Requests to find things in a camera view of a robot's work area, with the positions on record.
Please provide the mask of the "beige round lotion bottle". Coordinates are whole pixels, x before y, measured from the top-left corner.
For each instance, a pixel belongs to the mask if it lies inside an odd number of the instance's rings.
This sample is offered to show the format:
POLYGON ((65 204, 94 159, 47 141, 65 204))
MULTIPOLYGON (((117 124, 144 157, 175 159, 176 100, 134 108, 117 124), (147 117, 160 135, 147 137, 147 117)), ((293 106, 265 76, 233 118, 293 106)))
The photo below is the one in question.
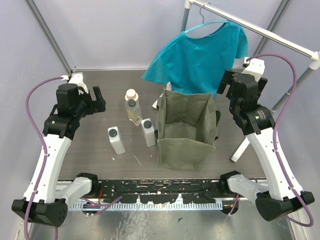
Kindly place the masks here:
POLYGON ((124 98, 126 101, 133 99, 137 102, 139 100, 139 95, 134 89, 130 88, 126 91, 124 98))

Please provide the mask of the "clear yellow liquid bottle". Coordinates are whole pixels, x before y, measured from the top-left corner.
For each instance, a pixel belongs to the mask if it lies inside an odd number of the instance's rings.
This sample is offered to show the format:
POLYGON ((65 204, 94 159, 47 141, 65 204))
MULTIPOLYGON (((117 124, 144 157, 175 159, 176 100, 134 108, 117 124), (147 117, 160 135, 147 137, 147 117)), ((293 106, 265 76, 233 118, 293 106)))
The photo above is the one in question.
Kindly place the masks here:
POLYGON ((129 99, 124 103, 128 119, 136 126, 139 126, 142 122, 141 106, 134 99, 129 99))

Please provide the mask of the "white bottle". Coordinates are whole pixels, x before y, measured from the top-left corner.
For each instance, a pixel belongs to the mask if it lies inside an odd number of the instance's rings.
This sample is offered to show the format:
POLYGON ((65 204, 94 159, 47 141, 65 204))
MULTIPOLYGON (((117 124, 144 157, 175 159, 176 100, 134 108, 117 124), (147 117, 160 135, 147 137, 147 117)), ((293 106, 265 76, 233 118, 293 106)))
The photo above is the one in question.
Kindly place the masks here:
POLYGON ((152 147, 156 144, 155 128, 150 118, 141 121, 142 132, 147 147, 152 147))
POLYGON ((124 154, 126 152, 122 136, 117 126, 107 129, 109 142, 113 147, 117 155, 124 154))

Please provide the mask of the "olive green canvas bag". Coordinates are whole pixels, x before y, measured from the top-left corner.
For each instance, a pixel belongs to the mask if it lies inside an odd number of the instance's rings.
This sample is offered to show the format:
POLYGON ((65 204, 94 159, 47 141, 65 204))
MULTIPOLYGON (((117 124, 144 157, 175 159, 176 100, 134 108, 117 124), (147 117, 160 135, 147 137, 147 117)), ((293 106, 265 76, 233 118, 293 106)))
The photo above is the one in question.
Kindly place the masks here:
POLYGON ((158 101, 158 165, 196 170, 215 150, 221 112, 212 93, 164 90, 158 101))

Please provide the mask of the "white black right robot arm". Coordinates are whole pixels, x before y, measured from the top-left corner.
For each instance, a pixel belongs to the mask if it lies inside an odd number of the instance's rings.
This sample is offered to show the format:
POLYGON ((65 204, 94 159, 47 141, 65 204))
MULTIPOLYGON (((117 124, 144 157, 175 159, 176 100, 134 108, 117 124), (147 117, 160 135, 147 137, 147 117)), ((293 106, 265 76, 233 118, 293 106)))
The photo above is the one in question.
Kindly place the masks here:
POLYGON ((224 72, 217 93, 222 94, 229 86, 226 94, 229 111, 253 146, 268 185, 256 183, 234 170, 220 176, 219 191, 225 197, 240 194, 247 198, 255 203, 262 218, 270 222, 314 203, 315 198, 294 177, 278 137, 273 136, 274 118, 268 108, 258 104, 266 83, 263 77, 256 80, 238 70, 224 72))

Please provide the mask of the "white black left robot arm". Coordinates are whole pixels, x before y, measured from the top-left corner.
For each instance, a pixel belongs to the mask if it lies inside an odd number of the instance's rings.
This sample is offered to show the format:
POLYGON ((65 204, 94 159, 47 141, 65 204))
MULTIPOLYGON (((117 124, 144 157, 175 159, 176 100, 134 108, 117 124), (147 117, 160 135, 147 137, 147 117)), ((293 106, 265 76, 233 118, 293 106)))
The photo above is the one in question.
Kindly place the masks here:
POLYGON ((64 83, 56 90, 57 103, 44 122, 42 137, 45 146, 32 180, 21 199, 12 202, 11 209, 29 223, 59 227, 67 217, 68 207, 83 196, 95 198, 100 193, 98 176, 79 173, 64 189, 56 186, 62 163, 74 139, 80 120, 106 111, 100 87, 93 87, 95 100, 83 86, 64 83))

